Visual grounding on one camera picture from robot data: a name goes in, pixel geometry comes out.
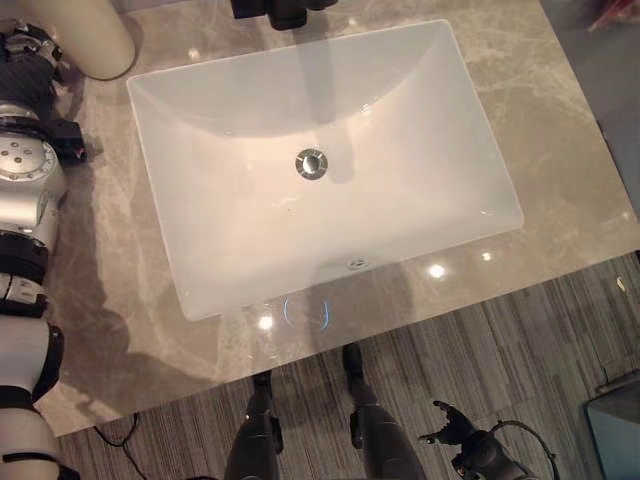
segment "white cylinder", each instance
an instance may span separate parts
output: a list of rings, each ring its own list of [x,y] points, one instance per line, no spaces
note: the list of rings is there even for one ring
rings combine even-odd
[[[109,0],[20,0],[27,19],[42,28],[86,75],[108,80],[133,63],[131,35]]]

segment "robot leg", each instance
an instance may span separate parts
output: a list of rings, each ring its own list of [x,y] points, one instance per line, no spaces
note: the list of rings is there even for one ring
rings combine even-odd
[[[402,427],[378,404],[364,381],[357,344],[345,345],[342,361],[355,411],[351,414],[351,443],[364,453],[368,478],[426,480],[420,461]]]
[[[278,480],[282,452],[280,423],[273,412],[271,372],[253,376],[254,394],[227,459],[224,480]]]

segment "undermount sink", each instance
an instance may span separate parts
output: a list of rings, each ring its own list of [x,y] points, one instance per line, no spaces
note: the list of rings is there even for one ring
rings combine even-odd
[[[189,320],[522,225],[446,21],[128,88]]]

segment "robotic manipulator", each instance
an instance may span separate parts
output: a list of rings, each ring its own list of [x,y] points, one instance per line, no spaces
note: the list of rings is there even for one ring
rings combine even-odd
[[[65,193],[86,159],[78,124],[55,118],[61,52],[40,29],[0,25],[0,478],[74,479],[33,402],[58,380],[64,339],[43,288]]]

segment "sink overflow hole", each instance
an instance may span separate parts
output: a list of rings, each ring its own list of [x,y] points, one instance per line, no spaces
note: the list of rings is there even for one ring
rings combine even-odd
[[[363,267],[369,265],[364,258],[354,258],[353,260],[349,260],[347,263],[347,268],[349,270],[359,270]]]

